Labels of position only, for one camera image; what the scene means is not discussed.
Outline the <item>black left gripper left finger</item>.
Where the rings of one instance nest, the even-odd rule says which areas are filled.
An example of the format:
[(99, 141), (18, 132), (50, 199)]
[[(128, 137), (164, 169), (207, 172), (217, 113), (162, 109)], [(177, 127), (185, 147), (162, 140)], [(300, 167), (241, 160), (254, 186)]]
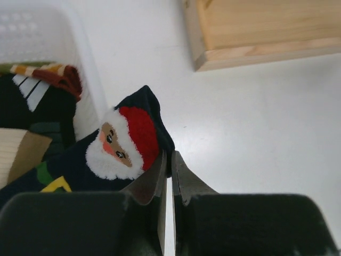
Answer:
[(1, 210), (1, 255), (163, 255), (167, 155), (121, 191), (22, 193)]

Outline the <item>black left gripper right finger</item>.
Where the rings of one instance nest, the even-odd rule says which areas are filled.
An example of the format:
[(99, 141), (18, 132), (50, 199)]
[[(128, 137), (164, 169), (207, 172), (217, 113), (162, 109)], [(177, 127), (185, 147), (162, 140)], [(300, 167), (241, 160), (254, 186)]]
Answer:
[(176, 255), (337, 255), (318, 206), (300, 194), (220, 194), (172, 154)]

